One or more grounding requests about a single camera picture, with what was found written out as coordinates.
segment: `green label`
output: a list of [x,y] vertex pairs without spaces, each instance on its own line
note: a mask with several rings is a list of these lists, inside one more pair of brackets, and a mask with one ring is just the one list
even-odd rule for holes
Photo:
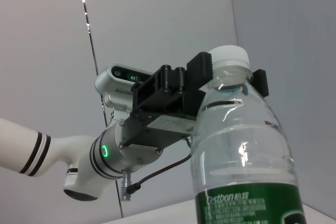
[[218,187],[196,196],[198,224],[307,224],[299,188],[260,183]]

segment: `plastic water bottle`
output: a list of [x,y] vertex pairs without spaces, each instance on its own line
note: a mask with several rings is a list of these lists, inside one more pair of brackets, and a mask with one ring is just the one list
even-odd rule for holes
[[288,141],[249,84],[247,52],[222,46],[209,53],[214,79],[192,138],[198,224],[306,224]]

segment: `screw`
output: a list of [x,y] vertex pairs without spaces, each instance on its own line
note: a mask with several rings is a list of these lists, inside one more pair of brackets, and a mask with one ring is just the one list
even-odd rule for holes
[[138,158],[136,159],[136,163],[137,163],[138,165],[143,165],[143,164],[144,164],[143,158],[138,157]]
[[124,126],[125,126],[125,120],[124,120],[124,119],[120,119],[120,120],[119,120],[119,125],[120,125],[121,127],[124,127]]
[[161,155],[162,153],[163,153],[163,150],[161,150],[161,149],[156,149],[156,151],[155,151],[158,155]]
[[118,150],[123,150],[124,149],[124,145],[121,143],[121,142],[119,142],[119,144],[118,144]]

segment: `black stripe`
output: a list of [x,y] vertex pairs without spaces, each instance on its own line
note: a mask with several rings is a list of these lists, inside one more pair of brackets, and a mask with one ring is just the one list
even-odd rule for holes
[[218,101],[218,102],[212,102],[212,103],[209,103],[208,105],[205,105],[203,108],[202,108],[202,111],[205,111],[211,107],[214,107],[214,106],[219,106],[219,105],[231,105],[231,104],[240,104],[242,102],[240,101]]
[[122,172],[119,172],[115,169],[113,169],[111,166],[108,165],[108,163],[105,161],[105,158],[103,158],[103,153],[101,152],[101,141],[105,135],[106,131],[103,132],[101,138],[100,138],[100,141],[99,141],[99,156],[101,158],[101,160],[103,161],[103,163],[105,164],[105,166],[110,169],[111,171],[115,172],[115,173],[119,173],[119,174],[122,174]]
[[28,175],[30,177],[34,176],[37,171],[40,169],[47,153],[48,153],[48,150],[49,150],[49,146],[50,146],[50,140],[51,140],[51,137],[47,135],[47,141],[46,141],[46,144],[44,146],[44,149],[43,149],[43,152],[41,154],[41,157],[39,158],[39,160],[37,161],[37,164],[36,166],[34,167],[33,171]]
[[78,172],[78,168],[70,168],[67,170],[67,173],[77,173]]
[[34,158],[37,154],[37,151],[40,148],[41,141],[42,141],[42,133],[37,132],[37,140],[36,140],[34,149],[31,153],[26,165],[23,167],[23,169],[20,171],[20,173],[25,173],[28,170],[28,168],[32,165],[32,162],[34,161]]
[[107,178],[107,179],[118,179],[118,178],[121,178],[121,177],[115,177],[115,176],[112,176],[106,172],[104,172],[98,165],[97,161],[96,161],[96,157],[95,157],[95,146],[96,146],[96,142],[97,142],[98,139],[96,139],[94,141],[94,143],[92,144],[91,146],[91,150],[90,150],[90,153],[92,154],[92,158],[91,158],[91,155],[90,155],[90,161],[91,161],[91,165],[93,167],[93,169],[96,171],[96,173],[98,173],[100,176],[104,177],[104,178]]
[[95,168],[95,166],[93,165],[92,157],[91,157],[91,153],[92,153],[92,147],[93,147],[94,143],[97,141],[97,139],[92,143],[91,148],[90,148],[90,153],[89,153],[89,155],[90,155],[90,163],[91,163],[91,166],[92,166],[92,168],[94,169],[94,171],[95,171],[99,176],[102,176],[103,178],[107,178],[107,179],[112,179],[112,178],[108,178],[108,177],[105,177],[105,176],[101,175],[101,174],[97,171],[97,169]]

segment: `camera lens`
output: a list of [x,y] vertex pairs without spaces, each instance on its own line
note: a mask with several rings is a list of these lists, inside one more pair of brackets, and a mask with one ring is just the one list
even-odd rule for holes
[[136,81],[138,79],[138,77],[134,74],[131,74],[130,79],[131,79],[131,81]]

